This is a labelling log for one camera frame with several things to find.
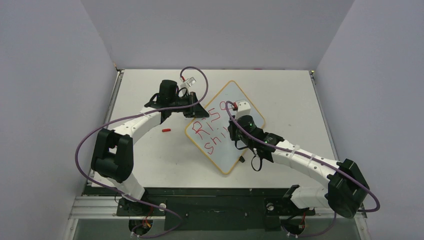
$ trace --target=orange wire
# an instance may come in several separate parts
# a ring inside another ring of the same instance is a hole
[[[148,214],[147,214],[147,216],[143,219],[143,221],[142,221],[142,223],[144,223],[144,224],[146,224],[146,225],[148,225],[150,228],[152,227],[152,226],[150,226],[150,224],[147,222],[147,218],[150,216],[150,214],[152,214],[153,213],[153,207],[152,206],[150,206],[150,211],[148,212]]]

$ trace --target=red writing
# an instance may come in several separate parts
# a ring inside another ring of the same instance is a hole
[[[225,101],[222,101],[222,102],[220,102],[219,103],[219,108],[221,109],[221,110],[225,110],[226,108],[225,108]]]
[[[212,123],[213,121],[215,121],[215,120],[218,120],[218,119],[220,119],[220,117],[221,117],[221,115],[219,114],[219,113],[217,113],[217,112],[215,112],[215,113],[211,113],[211,111],[212,110],[214,110],[215,108],[211,108],[209,111],[207,111],[209,114],[210,114],[210,116],[212,117],[213,115],[217,115],[218,114],[218,117],[217,118],[215,118],[215,119],[212,119],[210,122]]]
[[[217,142],[215,142],[215,139],[218,139],[218,141],[220,142],[220,143],[222,143],[222,141],[216,136],[216,137],[214,137],[214,138],[210,138],[212,141],[213,141],[213,143],[216,145],[217,144]]]
[[[212,149],[210,152],[207,152],[209,155],[211,155],[213,152],[214,152],[214,146],[211,146],[211,147],[207,147],[207,145],[208,144],[211,144],[210,142],[207,142],[205,145],[204,145],[204,148],[205,149]]]
[[[225,101],[221,101],[219,103],[219,108],[223,111],[226,110],[225,104],[226,104]],[[216,147],[219,148],[220,144],[225,144],[226,140],[224,140],[224,143],[223,143],[221,141],[221,139],[227,138],[226,135],[228,134],[228,129],[225,126],[222,126],[222,125],[226,125],[226,124],[228,124],[228,122],[224,121],[224,122],[221,123],[221,122],[218,121],[216,123],[213,123],[214,121],[221,118],[221,114],[219,113],[219,111],[217,111],[217,109],[215,107],[209,109],[207,112],[209,113],[209,118],[202,118],[201,120],[203,121],[203,124],[205,124],[205,123],[207,124],[209,129],[206,126],[205,126],[205,129],[203,129],[203,125],[200,121],[193,122],[191,129],[194,131],[195,134],[197,134],[200,137],[201,140],[203,140],[203,137],[207,137],[206,135],[209,136],[210,140],[208,140],[208,138],[205,138],[204,142],[206,142],[206,143],[203,146],[203,150],[208,155],[212,155],[214,153],[214,150],[215,150]]]
[[[195,124],[199,124],[200,125],[200,127],[196,130],[195,129]],[[205,131],[205,130],[203,130],[202,129],[202,124],[199,122],[199,121],[195,121],[194,123],[193,123],[193,127],[191,128],[191,129],[193,129],[195,132],[196,132],[196,134],[199,134],[199,136],[200,136],[200,139],[202,139],[203,140],[203,137],[202,137],[202,135],[200,134],[200,131],[202,131],[202,132],[204,132],[204,133],[206,133],[207,135],[210,135],[207,131]]]

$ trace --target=cable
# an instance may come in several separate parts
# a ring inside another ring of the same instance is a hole
[[[287,229],[285,229],[283,226],[281,226],[281,228],[284,230],[284,231],[286,231],[287,233],[288,233],[288,236],[294,236],[294,237],[296,237],[296,238],[309,238],[309,237],[316,237],[316,236],[319,236],[319,235],[323,235],[323,234],[325,234],[326,232],[328,232],[331,228],[333,228],[334,227],[334,224],[336,223],[336,218],[337,218],[337,213],[336,212],[334,212],[334,217],[333,217],[333,219],[332,219],[332,222],[331,222],[331,224],[326,228],[326,229],[324,229],[324,230],[322,230],[322,231],[320,231],[320,232],[317,232],[317,233],[311,233],[311,234],[306,234],[306,235],[294,235],[294,234],[292,234],[292,233],[290,233],[289,231],[287,231]]]
[[[293,219],[293,218],[295,218],[295,217],[299,216],[300,214],[305,214],[308,210],[309,210],[309,207],[302,208],[302,209],[300,209],[299,211],[297,211],[297,213],[296,213],[296,214],[294,214],[294,215],[292,215],[292,216],[288,217],[288,218],[287,218],[287,219],[285,219],[284,221],[290,221],[291,219]]]
[[[115,193],[115,196],[113,197],[113,200],[115,200],[115,203],[119,204],[119,202],[117,201],[117,196],[118,196],[118,192]]]
[[[98,128],[94,129],[93,131],[91,131],[90,133],[88,133],[88,134],[87,134],[84,138],[82,138],[82,140],[78,143],[78,146],[76,147],[76,150],[75,150],[75,165],[76,165],[76,168],[78,169],[79,173],[80,173],[81,175],[83,175],[83,176],[84,176],[84,178],[86,178],[87,180],[89,180],[89,181],[91,181],[91,182],[93,182],[93,183],[95,183],[95,184],[97,184],[97,185],[99,185],[99,186],[102,186],[102,187],[104,187],[104,188],[107,188],[107,189],[110,189],[110,190],[112,190],[112,191],[114,191],[114,192],[117,192],[118,194],[125,195],[125,197],[126,197],[127,199],[130,199],[130,200],[133,200],[133,201],[135,201],[135,202],[138,202],[138,203],[141,203],[141,204],[144,204],[144,205],[148,205],[148,206],[150,206],[150,207],[154,207],[154,208],[157,208],[157,209],[162,209],[162,210],[164,210],[164,211],[166,211],[166,212],[168,212],[168,213],[170,213],[170,214],[175,215],[177,218],[179,218],[179,219],[181,220],[181,222],[180,222],[178,225],[176,225],[176,226],[174,226],[174,227],[172,227],[172,228],[170,228],[170,229],[168,229],[168,230],[166,230],[166,231],[164,231],[164,232],[162,232],[162,233],[155,234],[155,235],[150,235],[150,236],[140,236],[141,238],[146,238],[146,239],[147,239],[147,238],[156,238],[156,237],[163,236],[163,235],[165,235],[165,234],[167,234],[167,233],[171,232],[172,230],[174,230],[174,229],[178,228],[178,227],[182,224],[182,222],[183,222],[183,218],[182,218],[180,215],[178,215],[178,213],[176,213],[176,212],[174,212],[174,211],[172,211],[172,210],[169,210],[169,209],[167,209],[167,208],[163,208],[163,207],[158,206],[158,205],[151,204],[151,203],[149,203],[149,202],[146,202],[146,201],[143,201],[143,200],[140,200],[140,199],[136,199],[136,198],[134,198],[134,197],[132,197],[132,196],[130,196],[130,195],[125,194],[125,193],[124,193],[124,192],[122,192],[121,190],[118,190],[118,189],[116,189],[116,188],[114,188],[114,187],[111,187],[111,186],[105,185],[105,184],[103,184],[103,183],[101,183],[101,182],[99,182],[99,181],[94,180],[93,178],[91,178],[90,176],[88,176],[88,175],[87,175],[87,174],[86,174],[86,173],[85,173],[85,172],[81,169],[80,162],[79,162],[79,160],[78,160],[78,154],[80,153],[80,149],[81,149],[81,146],[83,145],[83,143],[84,143],[84,142],[85,142],[85,141],[86,141],[86,140],[87,140],[87,139],[88,139],[91,135],[93,135],[95,132],[99,131],[100,129],[102,129],[102,128],[106,127],[106,126],[109,126],[110,124],[114,124],[114,123],[117,123],[117,122],[120,122],[120,121],[123,121],[123,120],[129,120],[129,119],[138,118],[138,117],[141,117],[141,116],[143,116],[143,115],[152,114],[152,113],[159,112],[159,111],[164,111],[164,110],[176,110],[176,109],[185,109],[185,108],[190,108],[190,107],[193,107],[193,106],[195,106],[195,105],[199,104],[199,103],[200,103],[203,99],[205,99],[206,94],[208,93],[208,89],[209,89],[208,78],[206,77],[205,73],[204,73],[202,70],[200,70],[199,68],[197,68],[197,67],[195,67],[195,66],[186,66],[186,67],[184,67],[184,68],[180,71],[179,76],[180,76],[180,77],[182,77],[182,76],[183,76],[183,72],[184,72],[184,70],[187,70],[187,69],[194,69],[194,70],[199,71],[199,72],[203,75],[204,80],[205,80],[205,82],[206,82],[206,90],[204,91],[203,96],[202,96],[202,97],[201,97],[201,98],[200,98],[197,102],[195,102],[195,103],[193,103],[193,104],[190,104],[190,105],[187,105],[187,106],[163,107],[163,108],[154,109],[154,110],[151,110],[151,111],[147,111],[147,112],[143,112],[143,113],[139,113],[139,114],[131,115],[131,116],[125,116],[125,117],[121,117],[121,118],[118,118],[118,119],[115,119],[115,120],[109,121],[109,122],[107,122],[107,123],[105,123],[105,124],[103,124],[103,125],[99,126]]]
[[[259,172],[261,169],[262,169],[262,159],[259,159],[259,168],[258,169],[256,169],[254,166],[253,166],[253,159],[256,157],[256,155],[254,155],[253,157],[252,157],[252,160],[250,161],[250,165],[251,165],[251,167],[252,167],[252,169],[253,170],[255,170],[255,172]]]
[[[143,221],[141,221],[141,223],[145,223],[149,228],[151,228],[152,226],[147,222],[147,218],[150,216],[150,214],[153,213],[153,207],[150,207],[150,211],[148,212],[148,214],[146,215],[146,217],[143,219]]]
[[[302,225],[302,223],[305,221],[306,218],[306,212],[303,213],[302,221],[300,221],[299,225]]]
[[[189,93],[188,93],[188,91],[187,91],[187,87],[182,87],[180,90],[178,90],[178,91],[176,92],[176,95],[178,96],[178,95],[180,94],[180,92],[181,92],[183,89],[185,89],[185,92],[184,92],[183,96],[185,96],[185,95],[188,95],[188,94],[189,94]]]
[[[231,113],[230,113],[230,109],[228,108],[228,104],[231,104],[231,105],[233,105],[233,103],[231,102],[231,101],[226,101],[225,102],[225,110],[226,110],[226,112],[227,112],[227,114],[228,114],[228,116],[229,116],[229,118],[231,119],[231,121],[237,126],[237,128],[238,129],[240,129],[240,131],[242,131],[246,136],[248,136],[250,139],[252,139],[252,140],[254,140],[254,141],[256,141],[256,142],[258,142],[258,143],[260,143],[260,144],[262,144],[262,145],[265,145],[265,146],[267,146],[267,147],[270,147],[270,148],[273,148],[273,149],[277,149],[277,150],[281,150],[281,151],[284,151],[284,152],[287,152],[287,153],[291,153],[292,151],[290,150],[290,149],[288,149],[288,148],[282,148],[282,147],[278,147],[278,146],[274,146],[274,145],[272,145],[272,144],[269,144],[269,143],[266,143],[266,142],[264,142],[264,141],[261,141],[261,140],[259,140],[259,139],[257,139],[256,137],[254,137],[254,136],[252,136],[252,135],[250,135],[246,130],[244,130],[243,129],[243,127],[242,126],[240,126],[240,124],[234,119],[234,117],[233,117],[233,115],[231,115]],[[321,165],[325,165],[325,166],[327,166],[327,167],[329,167],[329,168],[331,168],[332,170],[334,170],[334,171],[336,171],[336,172],[338,172],[339,174],[341,174],[341,175],[343,175],[345,178],[347,178],[347,179],[349,179],[350,181],[352,181],[354,184],[356,184],[357,186],[359,186],[361,189],[363,189],[367,194],[369,194],[373,199],[374,199],[374,201],[375,201],[375,204],[376,204],[376,207],[375,208],[373,208],[373,209],[359,209],[358,210],[358,212],[359,213],[373,213],[373,212],[377,212],[379,209],[380,209],[380,201],[379,201],[379,199],[377,198],[377,196],[373,193],[373,192],[371,192],[368,188],[366,188],[364,185],[362,185],[360,182],[358,182],[356,179],[354,179],[353,177],[351,177],[351,176],[349,176],[347,173],[345,173],[344,171],[342,171],[342,170],[340,170],[340,169],[338,169],[337,167],[335,167],[335,166],[332,166],[332,165],[330,165],[330,164],[328,164],[328,163],[326,163],[325,161],[321,161],[321,160],[319,160],[319,159],[316,159],[315,157],[311,157],[311,156],[309,156],[309,155],[307,155],[307,154],[305,154],[305,153],[303,153],[303,152],[300,152],[300,151],[295,151],[294,152],[294,154],[297,154],[297,155],[300,155],[300,156],[302,156],[302,157],[304,157],[304,158],[307,158],[307,159],[312,159],[313,161],[315,161],[315,162],[317,162],[317,163],[319,163],[319,164],[321,164]]]

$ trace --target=red wire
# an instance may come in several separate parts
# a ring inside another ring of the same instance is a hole
[[[150,206],[150,211],[148,212],[147,216],[143,219],[141,223],[145,223],[147,225],[147,218],[150,216],[150,214],[153,213],[153,207]]]
[[[303,213],[302,221],[300,221],[299,225],[301,225],[305,221],[305,218],[306,218],[306,212]]]

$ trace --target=small whiteboard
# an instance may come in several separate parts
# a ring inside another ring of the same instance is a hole
[[[256,126],[263,128],[264,117],[235,81],[229,81],[204,107],[209,112],[208,118],[194,118],[185,128],[185,135],[223,174],[231,172],[246,150],[238,150],[231,141],[228,132],[230,117],[225,109],[226,101],[242,100],[250,104],[250,115]],[[245,146],[243,142],[237,142],[238,148]]]

